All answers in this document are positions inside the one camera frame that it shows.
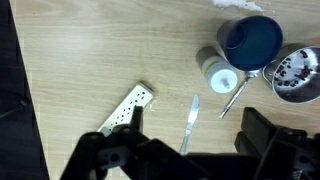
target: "blue mug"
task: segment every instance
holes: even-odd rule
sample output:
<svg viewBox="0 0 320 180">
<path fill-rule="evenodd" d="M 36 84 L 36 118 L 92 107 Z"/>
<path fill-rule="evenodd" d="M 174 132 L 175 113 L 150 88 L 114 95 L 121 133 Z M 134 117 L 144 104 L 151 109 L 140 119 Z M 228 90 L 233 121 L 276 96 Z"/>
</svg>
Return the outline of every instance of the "blue mug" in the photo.
<svg viewBox="0 0 320 180">
<path fill-rule="evenodd" d="M 251 16 L 223 24 L 217 40 L 232 66 L 252 71 L 274 60 L 282 46 L 283 35 L 273 19 Z"/>
</svg>

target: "white container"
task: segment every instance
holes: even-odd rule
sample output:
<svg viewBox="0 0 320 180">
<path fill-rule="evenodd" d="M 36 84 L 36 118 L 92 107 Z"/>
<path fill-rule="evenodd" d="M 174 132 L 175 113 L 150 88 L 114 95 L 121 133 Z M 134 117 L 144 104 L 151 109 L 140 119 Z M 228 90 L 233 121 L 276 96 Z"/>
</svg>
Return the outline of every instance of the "white container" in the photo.
<svg viewBox="0 0 320 180">
<path fill-rule="evenodd" d="M 215 92 L 228 93 L 236 87 L 236 69 L 219 56 L 213 47 L 202 48 L 196 58 L 208 86 Z"/>
</svg>

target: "table surface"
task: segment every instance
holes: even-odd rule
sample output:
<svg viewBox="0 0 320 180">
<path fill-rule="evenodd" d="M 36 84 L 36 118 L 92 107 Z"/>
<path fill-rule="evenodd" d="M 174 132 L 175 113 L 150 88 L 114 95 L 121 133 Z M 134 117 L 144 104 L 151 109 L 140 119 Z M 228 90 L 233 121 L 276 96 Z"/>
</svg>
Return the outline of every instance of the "table surface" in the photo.
<svg viewBox="0 0 320 180">
<path fill-rule="evenodd" d="M 264 12 L 216 8 L 211 0 L 11 0 L 51 179 L 58 179 L 78 138 L 95 131 L 139 81 L 155 92 L 144 133 L 180 148 L 192 97 L 201 108 L 189 152 L 234 152 L 244 107 L 275 124 L 320 132 L 320 101 L 289 104 L 262 77 L 253 79 L 224 120 L 234 91 L 210 90 L 196 64 L 216 45 L 217 29 L 249 15 L 274 18 L 284 42 L 320 44 L 317 0 L 258 0 Z M 244 79 L 238 72 L 239 80 Z M 118 169 L 109 179 L 126 179 Z"/>
</svg>

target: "butter knife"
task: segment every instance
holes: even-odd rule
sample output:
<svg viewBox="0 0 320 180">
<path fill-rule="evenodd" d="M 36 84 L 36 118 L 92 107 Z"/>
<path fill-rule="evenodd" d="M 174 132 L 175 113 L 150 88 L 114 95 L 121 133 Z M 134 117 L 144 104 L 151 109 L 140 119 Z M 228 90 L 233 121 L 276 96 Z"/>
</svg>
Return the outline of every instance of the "butter knife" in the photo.
<svg viewBox="0 0 320 180">
<path fill-rule="evenodd" d="M 193 102 L 192 102 L 192 106 L 191 106 L 189 117 L 188 117 L 188 124 L 187 124 L 187 128 L 186 128 L 186 132 L 185 132 L 183 142 L 182 142 L 180 152 L 179 152 L 181 155 L 186 154 L 189 136 L 190 136 L 193 124 L 198 116 L 199 105 L 200 105 L 199 96 L 198 96 L 198 94 L 195 94 L 193 97 Z"/>
</svg>

